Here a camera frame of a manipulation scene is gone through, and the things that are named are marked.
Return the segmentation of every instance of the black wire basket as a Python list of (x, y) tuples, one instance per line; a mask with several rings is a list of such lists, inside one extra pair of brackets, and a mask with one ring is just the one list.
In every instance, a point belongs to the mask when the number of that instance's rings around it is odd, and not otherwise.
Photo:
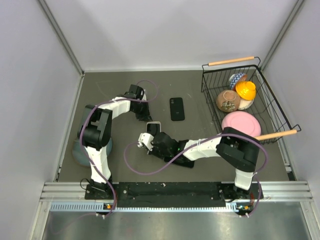
[[(222, 69), (209, 70), (213, 66), (221, 64), (230, 64), (241, 61), (257, 61), (258, 64), (242, 65), (235, 67), (228, 67)], [(244, 57), (227, 61), (212, 62), (202, 65), (202, 83), (201, 92), (204, 93), (206, 103), (208, 104), (213, 125), (217, 133), (222, 132), (222, 120), (228, 114), (221, 111), (216, 105), (216, 99), (224, 90), (230, 90), (229, 78), (233, 74), (245, 73), (247, 74), (247, 81), (251, 81), (256, 86), (256, 97), (253, 104), (243, 110), (253, 115), (261, 126), (261, 135), (283, 132), (297, 128), (301, 131), (299, 125), (291, 126), (281, 108), (275, 94), (271, 90), (267, 80), (259, 69), (261, 60), (259, 57)], [(275, 143), (281, 137), (271, 138), (260, 141), (261, 144)]]

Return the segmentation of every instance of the basket handle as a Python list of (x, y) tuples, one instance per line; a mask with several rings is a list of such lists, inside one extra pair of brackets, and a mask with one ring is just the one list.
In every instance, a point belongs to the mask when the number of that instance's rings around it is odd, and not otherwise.
[(254, 56), (247, 56), (247, 57), (235, 58), (235, 59), (224, 60), (224, 61), (214, 61), (214, 62), (208, 63), (208, 66), (212, 67), (212, 66), (221, 65), (221, 64), (232, 64), (237, 62), (249, 61), (253, 59), (255, 59)]
[(283, 137), (283, 136), (288, 136), (288, 135), (292, 135), (292, 134), (296, 134), (297, 130), (296, 129), (292, 129), (292, 130), (288, 130), (288, 131), (280, 131), (280, 132), (275, 132), (275, 133), (271, 133), (271, 134), (266, 134), (266, 135), (261, 135), (261, 136), (256, 136), (255, 139), (262, 141), (262, 140), (267, 140), (267, 139), (273, 139), (273, 138), (279, 138), (279, 137)]

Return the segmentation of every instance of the orange bowl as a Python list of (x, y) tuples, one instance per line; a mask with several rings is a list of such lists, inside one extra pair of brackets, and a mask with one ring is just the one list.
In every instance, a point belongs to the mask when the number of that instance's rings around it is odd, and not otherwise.
[(256, 85), (252, 81), (237, 82), (235, 90), (245, 100), (250, 101), (256, 97)]

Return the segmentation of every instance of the gray floor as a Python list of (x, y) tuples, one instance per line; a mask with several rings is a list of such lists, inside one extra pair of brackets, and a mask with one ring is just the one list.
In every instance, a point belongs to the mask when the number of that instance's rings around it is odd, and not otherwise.
[[(211, 122), (211, 115), (203, 93), (201, 93), (201, 71), (144, 71), (144, 72), (106, 72), (86, 73), (78, 100), (75, 116), (68, 140), (59, 182), (78, 182), (90, 178), (91, 170), (78, 165), (72, 156), (73, 142), (85, 105), (98, 104), (124, 94), (130, 84), (140, 80), (152, 80), (159, 87), (158, 98), (149, 104), (154, 121), (161, 122), (162, 131), (176, 140), (200, 139), (216, 135)], [(142, 83), (150, 99), (155, 95), (154, 87)], [(182, 97), (185, 120), (171, 121), (169, 98)], [(195, 162), (193, 169), (171, 165), (164, 171), (141, 176), (130, 171), (124, 163), (125, 147), (138, 140), (140, 133), (145, 132), (146, 123), (136, 120), (133, 113), (123, 114), (112, 122), (113, 149), (108, 157), (109, 167), (114, 182), (201, 182), (201, 181), (234, 181), (235, 169), (222, 158), (206, 158)], [(287, 181), (288, 176), (277, 143), (266, 144), (269, 153), (269, 164), (259, 173), (261, 181)], [(258, 167), (264, 156), (258, 159)], [(143, 149), (133, 147), (129, 151), (129, 162), (136, 170), (152, 172), (165, 163), (149, 156)]]
[(50, 212), (43, 240), (311, 240), (299, 202), (262, 202), (249, 219), (233, 212), (115, 212), (76, 220), (83, 214)]

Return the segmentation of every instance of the brown bowl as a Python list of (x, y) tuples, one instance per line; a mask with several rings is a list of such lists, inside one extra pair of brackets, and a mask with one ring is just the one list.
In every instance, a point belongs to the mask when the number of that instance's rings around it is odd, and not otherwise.
[(220, 92), (215, 102), (221, 111), (231, 113), (238, 110), (240, 106), (240, 96), (233, 90), (224, 90)]

